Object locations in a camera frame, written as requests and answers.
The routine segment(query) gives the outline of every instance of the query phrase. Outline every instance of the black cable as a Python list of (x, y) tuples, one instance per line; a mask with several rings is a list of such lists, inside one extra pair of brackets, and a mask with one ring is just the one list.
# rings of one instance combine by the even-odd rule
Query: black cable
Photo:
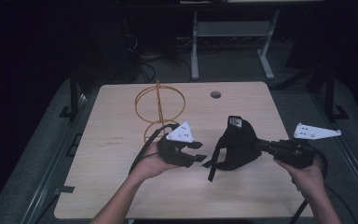
[(176, 52), (177, 53), (189, 53), (192, 49), (192, 43), (193, 40), (191, 37), (189, 38), (184, 38), (184, 39), (188, 39), (187, 42), (185, 42), (185, 44), (181, 44), (177, 46)]
[[(319, 159), (321, 160), (322, 175), (325, 180), (325, 178), (327, 176), (328, 160), (319, 148), (315, 148), (315, 152), (319, 156)], [(298, 218), (300, 217), (300, 215), (304, 211), (304, 209), (307, 207), (307, 205), (308, 205), (307, 200), (304, 200), (304, 202), (298, 207), (295, 215), (290, 220), (290, 224), (295, 224), (297, 222)]]
[(354, 213), (352, 212), (351, 208), (348, 206), (348, 204), (345, 202), (345, 200), (339, 196), (339, 194), (333, 190), (330, 186), (328, 185), (324, 185), (328, 190), (330, 190), (330, 192), (332, 192), (334, 195), (336, 195), (336, 197), (342, 202), (342, 204), (344, 204), (345, 208), (347, 209), (347, 211), (349, 212), (349, 214), (351, 215), (351, 218), (353, 219), (353, 223), (357, 224), (357, 219), (354, 216)]
[[(153, 76), (152, 77), (149, 77), (149, 75), (146, 73), (146, 71), (142, 68), (142, 65), (150, 68), (153, 71)], [(146, 64), (146, 63), (140, 63), (139, 70), (140, 70), (141, 74), (143, 75), (143, 77), (145, 79), (145, 83), (149, 83), (151, 81), (154, 81), (154, 78), (156, 77), (156, 69), (153, 66), (151, 66), (149, 64)]]
[(224, 51), (222, 44), (220, 44), (219, 42), (213, 39), (204, 40), (199, 43), (199, 50), (198, 50), (199, 54), (216, 54), (222, 51)]
[(188, 71), (189, 71), (189, 73), (190, 73), (190, 76), (189, 76), (189, 78), (188, 78), (188, 80), (187, 80), (187, 83), (191, 82), (192, 76), (191, 76), (191, 67), (190, 67), (190, 65), (188, 65), (188, 63), (187, 63), (185, 60), (181, 59), (181, 58), (176, 58), (176, 60), (181, 61), (182, 63), (184, 63), (184, 64), (187, 66)]
[(166, 129), (166, 128), (177, 128), (178, 124), (165, 124), (163, 125), (161, 128), (155, 130), (153, 132), (153, 134), (149, 137), (149, 139), (147, 139), (146, 143), (144, 144), (144, 146), (141, 148), (141, 151), (139, 151), (138, 155), (136, 156), (135, 160), (132, 163), (132, 166), (130, 168), (129, 174), (132, 172), (132, 170), (135, 168), (135, 166), (138, 164), (138, 162), (140, 160), (142, 160), (144, 158), (144, 154), (146, 152), (146, 150), (150, 147), (150, 145), (152, 144), (152, 142), (156, 139), (156, 137), (158, 136), (159, 133), (161, 133), (162, 130)]
[(290, 220), (290, 224), (295, 224), (300, 217), (301, 213), (304, 211), (304, 209), (307, 207), (308, 202), (304, 200), (304, 202), (298, 207), (295, 215), (292, 217), (292, 220)]
[(151, 156), (157, 155), (157, 154), (158, 154), (158, 152), (155, 152), (155, 153), (152, 153), (152, 154), (143, 156), (143, 157), (141, 158), (141, 160), (143, 160), (144, 158), (147, 158), (147, 157), (151, 157)]
[(164, 58), (163, 55), (158, 55), (158, 56), (155, 56), (155, 57), (152, 57), (152, 58), (143, 59), (142, 63), (152, 63), (153, 61), (160, 60), (162, 58)]

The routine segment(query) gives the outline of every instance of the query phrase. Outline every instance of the dark background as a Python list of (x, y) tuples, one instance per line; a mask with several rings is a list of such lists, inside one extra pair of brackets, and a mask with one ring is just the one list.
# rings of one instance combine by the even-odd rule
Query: dark background
[[(77, 9), (59, 9), (63, 7)], [(274, 38), (290, 35), (296, 40), (288, 65), (307, 69), (326, 60), (358, 102), (358, 0), (327, 1), (322, 10), (306, 11), (281, 13)], [(293, 22), (298, 14), (301, 20)], [(167, 12), (137, 17), (124, 30), (135, 29), (151, 48), (165, 45), (158, 49), (165, 54), (172, 54), (169, 46), (176, 33), (186, 32), (183, 24), (192, 22)], [(167, 20), (161, 23), (161, 17)], [(136, 76), (121, 25), (120, 17), (83, 10), (78, 1), (62, 1), (59, 7), (55, 1), (0, 1), (0, 191), (54, 93), (72, 72), (78, 72), (82, 91), (128, 83)], [(112, 30), (104, 33), (106, 27)], [(76, 62), (88, 63), (79, 69)]]

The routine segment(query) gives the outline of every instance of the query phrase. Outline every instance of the gray carpet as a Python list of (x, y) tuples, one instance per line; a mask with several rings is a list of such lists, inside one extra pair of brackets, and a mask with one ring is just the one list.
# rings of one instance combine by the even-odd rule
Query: gray carpet
[[(200, 79), (198, 82), (215, 81), (264, 81), (269, 86), (276, 85), (294, 76), (299, 70), (285, 68), (291, 43), (273, 42), (268, 52), (268, 59), (275, 73), (274, 80), (264, 77), (261, 64), (256, 58), (255, 49), (258, 42), (251, 42), (240, 49), (223, 50), (215, 54), (200, 55)], [(189, 54), (179, 55), (189, 63)], [(157, 77), (163, 83), (187, 82), (190, 76), (187, 64), (180, 60), (161, 59), (149, 65), (156, 69)], [(138, 76), (133, 83), (144, 83)], [(341, 196), (358, 220), (358, 182), (350, 169), (342, 149), (342, 141), (347, 143), (358, 161), (358, 105), (351, 92), (336, 81), (335, 105), (342, 105), (350, 119), (331, 123), (321, 110), (320, 99), (323, 93), (309, 94), (305, 91), (308, 79), (302, 79), (284, 91), (272, 91), (272, 97), (289, 136), (296, 125), (301, 122), (318, 127), (335, 127), (342, 131), (341, 140), (329, 138), (312, 142), (320, 148), (329, 160), (326, 184)], [(7, 181), (0, 195), (0, 223), (88, 223), (87, 220), (58, 220), (53, 216), (57, 200), (54, 191), (61, 188), (69, 171), (73, 157), (65, 154), (77, 133), (82, 133), (92, 109), (98, 88), (82, 101), (80, 113), (76, 120), (59, 118), (64, 106), (70, 104), (69, 83), (66, 81), (56, 93), (54, 99), (42, 118), (34, 136), (19, 161), (11, 178)], [(41, 183), (49, 177), (48, 182)], [(348, 210), (336, 195), (330, 192), (332, 202), (343, 223), (353, 223)], [(258, 218), (254, 223), (289, 223), (289, 218)], [(297, 223), (314, 223), (313, 218), (301, 218)]]

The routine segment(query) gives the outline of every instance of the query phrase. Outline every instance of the wooden table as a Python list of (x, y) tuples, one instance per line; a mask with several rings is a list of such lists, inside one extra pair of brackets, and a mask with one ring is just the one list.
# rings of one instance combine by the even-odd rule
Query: wooden table
[[(188, 121), (193, 137), (203, 144), (197, 151), (185, 150), (189, 154), (205, 154), (209, 160), (230, 115), (248, 120), (261, 139), (288, 139), (265, 83), (165, 85), (185, 96), (185, 111), (176, 121)], [(151, 86), (101, 88), (65, 182), (75, 190), (61, 194), (55, 209), (57, 218), (94, 217), (124, 181), (144, 145), (143, 135), (149, 125), (137, 116), (134, 101), (139, 92)], [(212, 98), (212, 91), (219, 91), (221, 97)], [(165, 119), (182, 108), (183, 100), (175, 91), (160, 90), (160, 97)], [(142, 98), (138, 111), (145, 118), (158, 120), (154, 91)], [(222, 150), (219, 160), (224, 156)], [(212, 183), (207, 180), (209, 171), (194, 163), (145, 181), (127, 218), (291, 217), (303, 201), (289, 174), (267, 153), (236, 171), (217, 170)], [(303, 216), (312, 216), (310, 209)]]

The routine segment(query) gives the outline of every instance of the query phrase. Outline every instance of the cord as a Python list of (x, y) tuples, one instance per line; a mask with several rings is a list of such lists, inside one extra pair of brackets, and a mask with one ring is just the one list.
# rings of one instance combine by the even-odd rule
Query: cord
[(347, 211), (349, 212), (349, 214), (351, 215), (351, 218), (353, 220), (353, 223), (357, 224), (357, 219), (356, 217), (354, 216), (354, 213), (352, 212), (351, 208), (348, 206), (348, 204), (345, 202), (345, 200), (339, 196), (339, 194), (333, 190), (330, 186), (328, 185), (324, 185), (328, 190), (330, 190), (330, 192), (332, 192), (334, 195), (336, 195), (336, 197), (342, 202), (342, 204), (344, 204), (345, 208), (347, 209)]
[(189, 74), (190, 74), (190, 77), (188, 78), (187, 83), (191, 82), (192, 76), (191, 76), (191, 67), (190, 67), (190, 65), (188, 65), (188, 63), (185, 60), (181, 59), (181, 58), (176, 58), (176, 60), (181, 61), (182, 63), (184, 63), (187, 66)]
[(191, 37), (178, 37), (176, 38), (178, 42), (185, 40), (185, 44), (178, 45), (176, 52), (177, 53), (186, 53), (191, 51), (193, 39)]
[(147, 157), (151, 157), (151, 156), (157, 155), (157, 154), (158, 154), (158, 152), (155, 152), (155, 153), (152, 153), (152, 154), (143, 156), (143, 157), (141, 158), (141, 160), (143, 160), (144, 158), (147, 158)]
[(131, 53), (134, 53), (136, 50), (136, 47), (138, 46), (138, 39), (136, 38), (135, 35), (126, 35), (126, 37), (128, 38), (128, 44), (130, 44), (131, 40), (133, 39), (133, 41), (134, 41), (133, 47), (128, 46), (127, 50), (130, 51)]
[[(325, 179), (327, 176), (328, 160), (319, 148), (315, 148), (315, 152), (319, 156), (319, 159), (321, 159), (322, 161), (322, 175)], [(307, 200), (304, 200), (304, 202), (298, 207), (295, 215), (290, 220), (290, 224), (295, 224), (297, 222), (298, 218), (300, 217), (304, 209), (307, 207), (307, 205), (308, 205)]]
[(146, 152), (146, 150), (149, 148), (149, 146), (152, 144), (152, 142), (156, 139), (156, 137), (158, 136), (159, 133), (161, 133), (162, 130), (166, 129), (166, 128), (175, 128), (177, 127), (177, 124), (166, 124), (163, 125), (161, 128), (155, 130), (153, 132), (153, 134), (149, 137), (149, 139), (146, 141), (146, 143), (144, 144), (144, 146), (142, 147), (141, 151), (138, 153), (138, 155), (136, 156), (135, 160), (132, 163), (132, 166), (130, 168), (129, 174), (132, 172), (132, 170), (135, 168), (136, 164), (138, 164), (138, 162), (142, 159), (144, 159), (144, 154)]
[[(149, 77), (149, 75), (146, 73), (146, 71), (142, 68), (142, 66), (146, 66), (148, 68), (150, 68), (152, 71), (153, 71), (153, 76), (152, 77)], [(156, 69), (149, 65), (149, 64), (146, 64), (146, 63), (140, 63), (140, 66), (139, 66), (139, 72), (142, 74), (142, 76), (144, 77), (145, 79), (145, 83), (149, 83), (151, 81), (154, 81), (154, 78), (156, 77)]]
[[(324, 179), (325, 179), (326, 176), (327, 176), (328, 160), (327, 160), (326, 156), (322, 153), (322, 151), (319, 148), (315, 148), (315, 151), (316, 151), (316, 154), (319, 156), (319, 159), (321, 159), (321, 161), (322, 161), (322, 175), (324, 176)], [(354, 213), (352, 212), (351, 208), (345, 202), (345, 200), (341, 196), (339, 196), (339, 194), (335, 190), (333, 190), (330, 186), (328, 186), (326, 184), (324, 184), (324, 186), (328, 190), (330, 190), (342, 202), (342, 204), (344, 204), (345, 208), (347, 209), (347, 211), (351, 215), (353, 223), (357, 224), (358, 221), (357, 221)], [(308, 204), (308, 202), (304, 200), (304, 202), (298, 207), (295, 215), (292, 217), (292, 220), (290, 221), (290, 224), (295, 224), (296, 223), (296, 221), (298, 220), (298, 218), (301, 215), (301, 213), (304, 211), (304, 209), (307, 206), (307, 204)]]

